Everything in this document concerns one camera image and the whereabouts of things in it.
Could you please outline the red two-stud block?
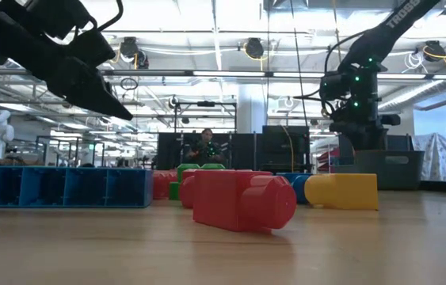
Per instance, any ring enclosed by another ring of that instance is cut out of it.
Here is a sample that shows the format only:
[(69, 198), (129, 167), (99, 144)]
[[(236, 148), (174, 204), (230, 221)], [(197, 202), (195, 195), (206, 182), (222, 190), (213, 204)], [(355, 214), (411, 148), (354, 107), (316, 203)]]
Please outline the red two-stud block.
[(230, 170), (230, 169), (187, 169), (182, 173), (181, 183), (179, 186), (179, 199), (181, 201), (182, 207), (187, 209), (193, 209), (194, 203), (194, 193), (195, 193), (195, 172), (196, 171), (205, 171), (208, 170), (217, 170), (217, 171), (236, 171), (237, 173), (252, 173), (254, 176), (256, 175), (264, 175), (264, 176), (272, 176), (271, 172), (267, 171), (253, 171), (250, 169), (238, 169), (238, 170)]
[(296, 210), (289, 181), (268, 172), (197, 170), (193, 185), (193, 220), (235, 232), (283, 228)]

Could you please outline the person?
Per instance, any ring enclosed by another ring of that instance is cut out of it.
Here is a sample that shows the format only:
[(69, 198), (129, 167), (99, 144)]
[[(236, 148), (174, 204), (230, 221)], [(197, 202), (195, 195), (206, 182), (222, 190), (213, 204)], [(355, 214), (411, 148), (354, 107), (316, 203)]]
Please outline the person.
[(185, 157), (188, 163), (198, 164), (223, 164), (225, 157), (221, 151), (219, 144), (213, 142), (213, 132), (210, 128), (205, 128), (201, 132), (200, 141), (190, 147)]

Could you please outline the black metal frames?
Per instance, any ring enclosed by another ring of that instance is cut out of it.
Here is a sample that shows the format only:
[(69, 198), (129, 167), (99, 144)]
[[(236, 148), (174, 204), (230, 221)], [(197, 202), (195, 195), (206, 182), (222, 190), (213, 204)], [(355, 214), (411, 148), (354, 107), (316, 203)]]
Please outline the black metal frames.
[(79, 136), (38, 135), (35, 141), (40, 164), (56, 167), (105, 166), (105, 144)]

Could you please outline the white building column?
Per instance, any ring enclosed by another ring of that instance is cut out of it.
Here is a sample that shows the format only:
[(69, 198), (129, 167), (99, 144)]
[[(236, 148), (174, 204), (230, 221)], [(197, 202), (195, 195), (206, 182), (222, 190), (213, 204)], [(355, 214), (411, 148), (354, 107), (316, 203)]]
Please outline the white building column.
[(262, 133), (262, 126), (267, 124), (266, 100), (263, 85), (245, 84), (238, 87), (238, 133)]

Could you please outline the red three-stud block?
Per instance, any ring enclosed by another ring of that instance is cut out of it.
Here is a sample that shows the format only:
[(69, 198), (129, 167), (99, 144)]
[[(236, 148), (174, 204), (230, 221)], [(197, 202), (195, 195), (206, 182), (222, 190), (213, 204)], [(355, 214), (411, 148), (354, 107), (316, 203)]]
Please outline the red three-stud block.
[(155, 170), (153, 172), (153, 199), (167, 200), (170, 197), (170, 183), (177, 182), (177, 172)]

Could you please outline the red stacked bins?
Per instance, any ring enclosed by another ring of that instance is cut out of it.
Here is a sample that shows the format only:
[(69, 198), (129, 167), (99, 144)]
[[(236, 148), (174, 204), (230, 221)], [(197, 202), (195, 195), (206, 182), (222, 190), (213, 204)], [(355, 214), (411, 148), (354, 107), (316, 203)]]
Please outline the red stacked bins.
[(340, 158), (340, 148), (338, 146), (331, 150), (322, 153), (316, 158), (318, 167), (329, 167), (331, 165), (336, 165)]

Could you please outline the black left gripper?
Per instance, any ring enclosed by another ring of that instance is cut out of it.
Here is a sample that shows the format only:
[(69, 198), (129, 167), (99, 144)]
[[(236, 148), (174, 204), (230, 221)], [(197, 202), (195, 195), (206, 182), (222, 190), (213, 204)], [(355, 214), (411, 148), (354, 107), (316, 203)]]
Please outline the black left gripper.
[(48, 89), (71, 105), (130, 120), (132, 114), (111, 94), (109, 83), (94, 68), (67, 53), (45, 35), (44, 24), (0, 15), (0, 65), (12, 59), (46, 81)]

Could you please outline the black gantry frame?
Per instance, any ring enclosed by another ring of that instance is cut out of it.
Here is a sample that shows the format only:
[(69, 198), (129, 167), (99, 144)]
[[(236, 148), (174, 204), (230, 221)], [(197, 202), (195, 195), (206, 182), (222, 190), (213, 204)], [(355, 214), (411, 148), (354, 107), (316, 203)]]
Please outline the black gantry frame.
[[(185, 113), (191, 108), (191, 107), (198, 107), (198, 108), (221, 108), (223, 110), (223, 115), (216, 116), (216, 115), (186, 115)], [(173, 129), (174, 132), (177, 132), (178, 126), (178, 120), (179, 119), (232, 119), (234, 121), (234, 126), (229, 127), (229, 130), (232, 130), (234, 133), (237, 132), (237, 123), (238, 123), (238, 116), (237, 116), (237, 107), (238, 104), (235, 102), (231, 103), (225, 103), (225, 102), (215, 102), (215, 101), (195, 101), (195, 102), (175, 102), (173, 104)]]

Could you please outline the yellow two-stud block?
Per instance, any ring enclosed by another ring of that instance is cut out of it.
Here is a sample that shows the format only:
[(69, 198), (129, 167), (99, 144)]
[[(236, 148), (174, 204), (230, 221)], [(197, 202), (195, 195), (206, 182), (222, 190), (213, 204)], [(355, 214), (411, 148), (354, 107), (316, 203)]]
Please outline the yellow two-stud block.
[(314, 207), (378, 211), (377, 176), (363, 173), (327, 173), (309, 177), (305, 196)]

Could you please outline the blue two-stud block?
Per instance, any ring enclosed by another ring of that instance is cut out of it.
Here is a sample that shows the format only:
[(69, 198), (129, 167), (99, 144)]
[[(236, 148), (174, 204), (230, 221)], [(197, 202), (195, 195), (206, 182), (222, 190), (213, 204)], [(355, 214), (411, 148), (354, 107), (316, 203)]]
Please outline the blue two-stud block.
[(276, 175), (284, 177), (289, 181), (295, 192), (297, 203), (309, 204), (305, 196), (304, 186), (307, 179), (311, 176), (310, 173), (277, 173)]

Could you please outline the dark partition panel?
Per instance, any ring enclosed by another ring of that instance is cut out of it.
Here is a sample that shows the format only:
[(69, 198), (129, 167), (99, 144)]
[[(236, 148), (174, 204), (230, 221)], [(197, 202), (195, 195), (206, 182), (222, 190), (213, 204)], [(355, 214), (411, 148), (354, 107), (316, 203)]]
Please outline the dark partition panel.
[(387, 135), (386, 149), (397, 151), (413, 150), (412, 138), (409, 135)]

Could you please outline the black partition screen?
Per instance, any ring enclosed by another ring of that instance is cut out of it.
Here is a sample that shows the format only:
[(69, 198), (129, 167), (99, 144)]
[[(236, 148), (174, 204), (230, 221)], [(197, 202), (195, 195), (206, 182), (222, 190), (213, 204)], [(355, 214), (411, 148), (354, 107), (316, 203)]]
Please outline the black partition screen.
[[(259, 166), (257, 151), (261, 134), (214, 134), (212, 141), (224, 156), (223, 165), (230, 169), (252, 169)], [(169, 170), (182, 163), (192, 163), (187, 153), (201, 141), (200, 133), (159, 133), (155, 168)]]

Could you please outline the blue four-stud block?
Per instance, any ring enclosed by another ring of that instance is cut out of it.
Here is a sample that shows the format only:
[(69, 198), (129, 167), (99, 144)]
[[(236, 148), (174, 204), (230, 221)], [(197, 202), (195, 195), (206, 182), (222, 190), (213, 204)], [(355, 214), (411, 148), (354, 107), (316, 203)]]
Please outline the blue four-stud block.
[(0, 207), (145, 208), (152, 196), (147, 169), (0, 166)]

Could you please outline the patterned hanging cloth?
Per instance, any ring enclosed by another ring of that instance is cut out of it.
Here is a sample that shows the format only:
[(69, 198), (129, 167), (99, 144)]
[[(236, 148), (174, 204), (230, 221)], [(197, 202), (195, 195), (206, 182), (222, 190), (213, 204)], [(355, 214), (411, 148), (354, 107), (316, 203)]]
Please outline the patterned hanging cloth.
[(415, 135), (413, 146), (414, 150), (424, 152), (421, 179), (446, 182), (446, 135)]

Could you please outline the overhead light rail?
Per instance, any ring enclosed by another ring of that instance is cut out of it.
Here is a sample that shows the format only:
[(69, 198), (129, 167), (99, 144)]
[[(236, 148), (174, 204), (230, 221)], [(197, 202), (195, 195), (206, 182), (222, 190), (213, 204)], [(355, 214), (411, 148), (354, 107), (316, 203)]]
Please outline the overhead light rail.
[[(318, 79), (322, 72), (264, 72), (264, 71), (213, 71), (213, 70), (101, 70), (103, 76), (159, 76), (209, 78), (302, 78)], [(0, 69), (0, 75), (31, 75), (22, 69)], [(387, 80), (446, 80), (446, 74), (394, 74), (381, 73), (378, 79)]]

